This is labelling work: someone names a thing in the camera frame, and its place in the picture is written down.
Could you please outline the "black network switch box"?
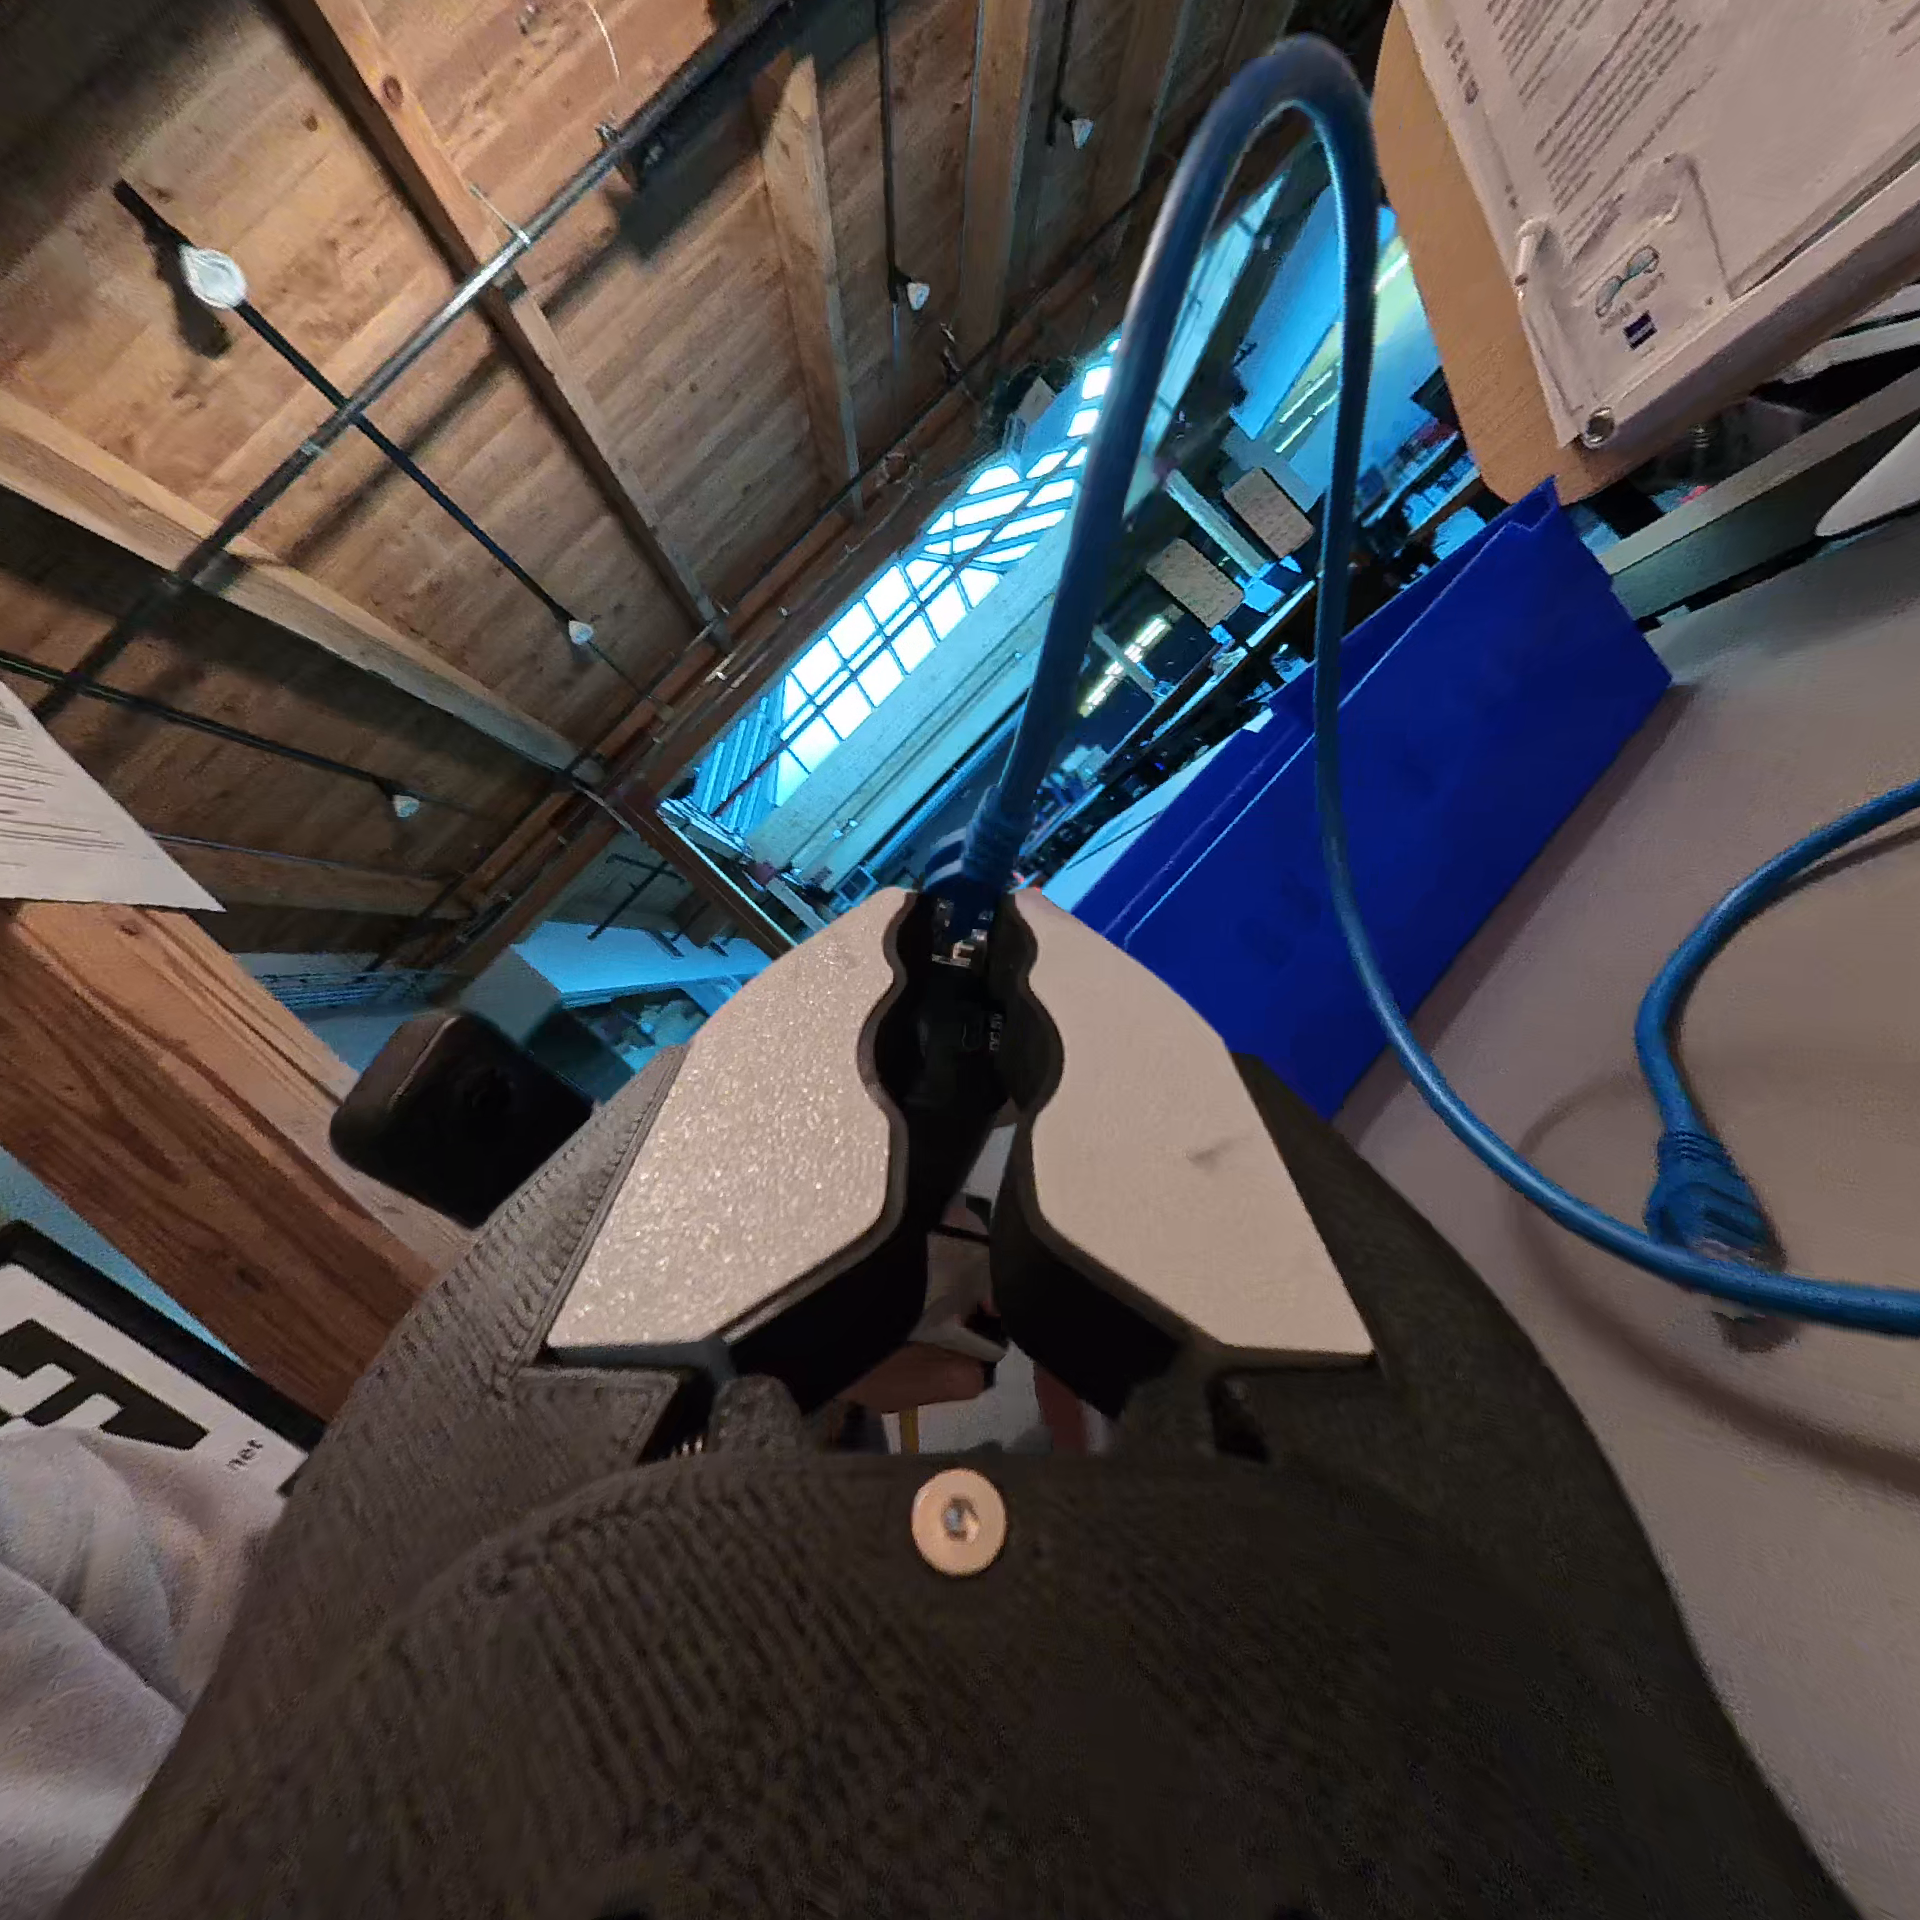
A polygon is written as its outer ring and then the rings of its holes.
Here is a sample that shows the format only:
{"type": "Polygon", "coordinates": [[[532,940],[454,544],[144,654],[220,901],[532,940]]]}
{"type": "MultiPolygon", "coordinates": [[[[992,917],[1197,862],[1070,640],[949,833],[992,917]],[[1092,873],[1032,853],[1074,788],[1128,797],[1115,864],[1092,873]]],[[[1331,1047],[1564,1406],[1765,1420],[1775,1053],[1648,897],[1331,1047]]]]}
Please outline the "black network switch box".
{"type": "Polygon", "coordinates": [[[1055,1045],[1030,973],[1041,940],[1021,913],[1030,893],[990,910],[930,891],[909,895],[891,957],[901,986],[876,1029],[878,1091],[901,1121],[901,1217],[896,1237],[921,1245],[956,1199],[1003,1114],[1041,1098],[1055,1045]]]}

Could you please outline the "grey desk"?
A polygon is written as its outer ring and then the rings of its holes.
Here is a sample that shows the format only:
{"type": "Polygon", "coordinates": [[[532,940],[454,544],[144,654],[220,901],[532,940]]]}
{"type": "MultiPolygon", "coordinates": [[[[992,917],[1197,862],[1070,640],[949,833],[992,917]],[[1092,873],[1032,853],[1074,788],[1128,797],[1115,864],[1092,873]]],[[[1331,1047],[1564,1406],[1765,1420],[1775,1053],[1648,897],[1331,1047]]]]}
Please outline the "grey desk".
{"type": "MultiPolygon", "coordinates": [[[[1673,692],[1414,1027],[1467,1102],[1639,1219],[1646,980],[1736,879],[1916,776],[1916,518],[1653,634],[1673,692]]],[[[1682,1053],[1793,1272],[1916,1285],[1916,826],[1715,960],[1682,1053]]],[[[1340,1114],[1521,1317],[1617,1466],[1742,1741],[1867,1917],[1916,1917],[1916,1344],[1729,1342],[1698,1299],[1555,1234],[1389,1060],[1340,1114]]]]}

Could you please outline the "white paper sheet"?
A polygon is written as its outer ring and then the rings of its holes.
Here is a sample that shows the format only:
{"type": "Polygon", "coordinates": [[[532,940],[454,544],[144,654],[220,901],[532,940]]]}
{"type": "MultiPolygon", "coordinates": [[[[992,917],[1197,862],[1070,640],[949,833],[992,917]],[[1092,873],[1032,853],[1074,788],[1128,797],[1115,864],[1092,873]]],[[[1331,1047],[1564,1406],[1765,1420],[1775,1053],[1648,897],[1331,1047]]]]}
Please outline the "white paper sheet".
{"type": "Polygon", "coordinates": [[[1,692],[1,901],[220,913],[8,687],[1,692]]]}

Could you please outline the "printed instruction sheet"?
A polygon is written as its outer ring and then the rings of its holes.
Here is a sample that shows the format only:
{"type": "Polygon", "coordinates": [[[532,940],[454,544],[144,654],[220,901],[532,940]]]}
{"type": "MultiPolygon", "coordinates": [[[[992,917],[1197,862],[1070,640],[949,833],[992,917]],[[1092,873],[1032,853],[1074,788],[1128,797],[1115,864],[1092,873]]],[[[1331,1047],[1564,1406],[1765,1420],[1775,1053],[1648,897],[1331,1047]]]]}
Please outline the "printed instruction sheet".
{"type": "Polygon", "coordinates": [[[1405,4],[1550,437],[1630,442],[1916,236],[1916,4],[1405,4]]]}

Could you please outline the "large grid window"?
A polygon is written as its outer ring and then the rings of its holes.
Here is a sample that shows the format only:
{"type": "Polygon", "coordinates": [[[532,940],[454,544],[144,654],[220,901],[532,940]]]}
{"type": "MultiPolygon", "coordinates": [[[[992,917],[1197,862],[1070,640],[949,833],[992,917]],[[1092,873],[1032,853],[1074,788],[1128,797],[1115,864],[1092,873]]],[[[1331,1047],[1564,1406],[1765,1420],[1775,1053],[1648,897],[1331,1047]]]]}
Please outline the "large grid window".
{"type": "Polygon", "coordinates": [[[1026,694],[1095,417],[979,468],[659,814],[711,859],[845,886],[1026,694]]]}

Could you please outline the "blue plastic bin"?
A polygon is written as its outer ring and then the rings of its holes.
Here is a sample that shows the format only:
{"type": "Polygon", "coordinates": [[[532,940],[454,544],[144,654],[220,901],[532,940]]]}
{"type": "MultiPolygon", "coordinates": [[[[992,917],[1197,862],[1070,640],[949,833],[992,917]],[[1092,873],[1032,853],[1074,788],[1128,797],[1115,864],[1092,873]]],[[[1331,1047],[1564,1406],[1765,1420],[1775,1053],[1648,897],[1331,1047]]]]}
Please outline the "blue plastic bin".
{"type": "MultiPolygon", "coordinates": [[[[1410,1015],[1669,676],[1550,482],[1358,623],[1340,670],[1358,915],[1410,1015]]],[[[1045,895],[1331,1120],[1385,1042],[1331,919],[1302,672],[1045,895]]]]}

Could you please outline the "wooden pillar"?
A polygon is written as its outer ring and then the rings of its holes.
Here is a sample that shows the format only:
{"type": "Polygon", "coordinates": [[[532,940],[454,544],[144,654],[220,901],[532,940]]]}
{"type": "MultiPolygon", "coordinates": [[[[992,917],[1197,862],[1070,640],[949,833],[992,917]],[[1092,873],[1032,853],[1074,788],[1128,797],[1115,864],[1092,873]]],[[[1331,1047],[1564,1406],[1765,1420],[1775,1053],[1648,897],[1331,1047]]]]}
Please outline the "wooden pillar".
{"type": "Polygon", "coordinates": [[[349,1069],[184,915],[5,902],[1,1053],[3,1149],[309,1413],[465,1256],[344,1163],[349,1069]]]}

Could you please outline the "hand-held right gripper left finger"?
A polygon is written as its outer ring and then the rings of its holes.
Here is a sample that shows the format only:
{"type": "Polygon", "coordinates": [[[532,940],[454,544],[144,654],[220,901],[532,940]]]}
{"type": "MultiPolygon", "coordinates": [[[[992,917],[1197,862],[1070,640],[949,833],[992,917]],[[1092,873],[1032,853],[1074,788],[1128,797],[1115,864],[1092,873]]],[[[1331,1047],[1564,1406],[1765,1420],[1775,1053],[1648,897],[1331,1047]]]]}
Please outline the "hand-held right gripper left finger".
{"type": "Polygon", "coordinates": [[[905,991],[912,906],[878,891],[686,1044],[590,1221],[543,1357],[709,1386],[767,1377],[815,1411],[905,1342],[920,1225],[878,1027],[905,991]]]}

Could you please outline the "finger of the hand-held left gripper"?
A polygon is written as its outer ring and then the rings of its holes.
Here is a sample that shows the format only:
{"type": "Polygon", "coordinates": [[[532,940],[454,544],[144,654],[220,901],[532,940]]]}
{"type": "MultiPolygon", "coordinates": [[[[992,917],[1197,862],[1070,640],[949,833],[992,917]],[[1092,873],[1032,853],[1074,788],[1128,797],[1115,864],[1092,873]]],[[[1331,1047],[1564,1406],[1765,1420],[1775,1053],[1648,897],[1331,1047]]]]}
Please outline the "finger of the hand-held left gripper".
{"type": "Polygon", "coordinates": [[[929,1243],[927,1288],[912,1342],[952,1357],[997,1362],[1005,1332],[992,1303],[987,1243],[929,1243]]]}

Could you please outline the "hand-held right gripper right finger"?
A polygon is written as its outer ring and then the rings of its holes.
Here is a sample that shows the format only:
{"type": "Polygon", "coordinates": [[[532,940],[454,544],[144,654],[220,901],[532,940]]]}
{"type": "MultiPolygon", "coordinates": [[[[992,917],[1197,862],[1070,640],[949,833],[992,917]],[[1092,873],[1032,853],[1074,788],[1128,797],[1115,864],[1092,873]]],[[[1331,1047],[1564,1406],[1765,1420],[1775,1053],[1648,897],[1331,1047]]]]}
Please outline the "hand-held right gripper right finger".
{"type": "Polygon", "coordinates": [[[990,986],[1014,1114],[992,1203],[1016,1344],[1119,1417],[1199,1381],[1374,1359],[1275,1131],[1217,1031],[1043,893],[1001,902],[990,986]]]}

